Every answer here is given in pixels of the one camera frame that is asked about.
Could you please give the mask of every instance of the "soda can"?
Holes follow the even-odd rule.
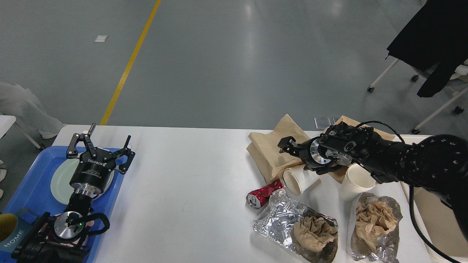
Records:
[[[268,199],[270,199],[270,196],[273,194],[274,191],[282,188],[283,184],[278,179],[267,186],[264,186],[257,190],[253,190],[250,193],[248,193],[246,197],[247,202],[252,208],[260,209],[266,204]]]

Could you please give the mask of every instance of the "paper cup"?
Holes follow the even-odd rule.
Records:
[[[375,180],[371,174],[358,164],[349,166],[338,192],[340,198],[351,201],[360,193],[369,191],[375,186]]]
[[[309,188],[319,179],[319,175],[313,171],[304,170],[304,165],[286,168],[283,173],[283,180],[286,187],[294,195],[301,195],[305,189]]]

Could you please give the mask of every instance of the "white plate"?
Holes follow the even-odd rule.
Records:
[[[70,180],[75,173],[76,167],[80,160],[78,159],[67,159],[63,162],[55,171],[51,180],[51,192],[54,198],[61,202],[64,205],[68,204],[70,201],[70,196],[73,194],[74,189],[70,186]],[[111,173],[109,180],[107,181],[104,192],[107,191],[112,179],[114,177],[114,172]],[[93,199],[98,199],[102,194],[94,196]]]

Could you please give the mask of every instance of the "cable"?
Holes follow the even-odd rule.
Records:
[[[392,132],[402,141],[402,143],[405,143],[405,140],[403,140],[403,137],[402,137],[399,133],[397,133],[392,127],[390,127],[390,125],[388,125],[388,124],[386,124],[386,123],[383,123],[383,122],[381,122],[381,121],[367,121],[367,122],[361,122],[361,123],[359,123],[359,124],[356,126],[356,128],[359,128],[359,127],[363,126],[364,124],[369,124],[369,123],[379,123],[379,124],[382,124],[382,125],[386,126],[387,128],[389,128],[389,129],[392,130]]]
[[[424,243],[426,243],[432,250],[434,250],[434,252],[439,254],[444,259],[446,259],[446,260],[448,260],[448,261],[450,261],[452,263],[461,263],[460,261],[456,261],[453,258],[445,255],[444,252],[438,250],[431,242],[429,242],[429,240],[427,240],[427,238],[424,236],[423,232],[421,232],[421,230],[417,226],[416,218],[414,216],[414,187],[412,185],[410,185],[409,189],[410,189],[409,190],[409,204],[410,204],[409,205],[409,211],[410,211],[409,216],[411,217],[411,222],[413,223],[414,229],[416,230],[419,237],[421,237],[421,239],[424,241]]]

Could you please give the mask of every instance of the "yellow floor line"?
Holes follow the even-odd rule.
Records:
[[[141,44],[143,44],[143,41],[145,40],[146,33],[148,32],[148,29],[151,26],[151,22],[153,21],[154,15],[156,14],[156,11],[158,10],[160,3],[161,3],[161,0],[157,0],[156,3],[154,4],[153,10],[151,11],[151,14],[148,17],[148,20],[146,21],[146,25],[143,28],[143,31],[141,32],[137,45],[135,46],[135,49],[133,49],[133,53],[130,56],[130,59],[128,60],[124,73],[122,74],[122,77],[120,78],[120,81],[117,84],[117,88],[114,91],[114,95],[112,95],[112,98],[110,99],[110,102],[107,105],[106,112],[104,112],[104,115],[99,125],[107,124],[107,121],[109,120],[112,110],[114,109],[114,106],[116,105],[117,99],[120,96],[120,92],[122,91],[122,88],[124,87],[124,84],[127,81],[128,74],[130,73],[130,70],[132,69],[133,63],[135,62],[138,52],[140,51]]]

